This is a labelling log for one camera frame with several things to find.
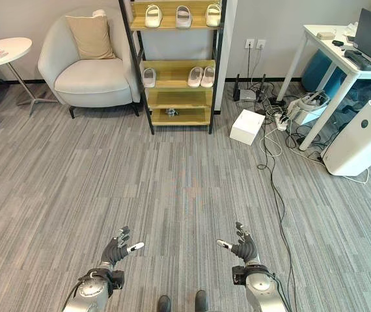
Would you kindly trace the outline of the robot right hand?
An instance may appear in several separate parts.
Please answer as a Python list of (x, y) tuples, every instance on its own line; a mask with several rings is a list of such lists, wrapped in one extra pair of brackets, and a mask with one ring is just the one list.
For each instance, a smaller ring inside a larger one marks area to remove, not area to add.
[(260, 264), (260, 258), (256, 244), (247, 231), (246, 226), (236, 222), (236, 235), (239, 237), (237, 244), (231, 244), (225, 240), (217, 239), (216, 244), (243, 260), (246, 266)]

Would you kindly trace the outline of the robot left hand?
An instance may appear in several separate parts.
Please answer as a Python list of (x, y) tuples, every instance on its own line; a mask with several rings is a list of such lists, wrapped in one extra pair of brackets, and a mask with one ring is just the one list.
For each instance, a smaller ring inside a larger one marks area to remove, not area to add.
[(132, 246), (128, 246), (129, 234), (130, 229), (128, 226), (119, 229), (117, 236), (113, 237), (105, 247), (100, 259), (101, 265), (115, 266), (120, 260), (132, 252), (144, 247), (144, 242), (138, 242)]

